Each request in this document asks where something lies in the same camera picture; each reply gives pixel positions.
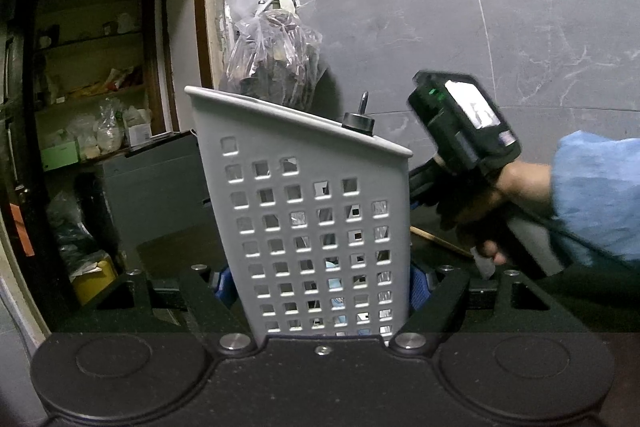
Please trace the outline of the blue sleeve right forearm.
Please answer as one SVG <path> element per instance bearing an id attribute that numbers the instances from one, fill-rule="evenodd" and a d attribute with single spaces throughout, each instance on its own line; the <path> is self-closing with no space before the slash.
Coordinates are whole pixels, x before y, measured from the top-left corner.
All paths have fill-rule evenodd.
<path id="1" fill-rule="evenodd" d="M 587 244 L 567 248 L 584 265 L 639 268 L 639 140 L 577 131 L 564 136 L 551 169 L 556 222 Z"/>

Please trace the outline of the right hand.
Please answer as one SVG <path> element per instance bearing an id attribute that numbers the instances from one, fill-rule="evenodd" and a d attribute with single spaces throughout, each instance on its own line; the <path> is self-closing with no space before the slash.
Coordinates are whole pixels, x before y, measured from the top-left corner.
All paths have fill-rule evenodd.
<path id="1" fill-rule="evenodd" d="M 473 190 L 472 197 L 460 193 L 443 197 L 436 207 L 440 227 L 456 228 L 461 243 L 474 246 L 495 265 L 505 265 L 508 257 L 483 230 L 480 221 L 507 202 L 537 216 L 552 217 L 551 175 L 550 165 L 513 161 L 503 167 L 498 176 Z"/>

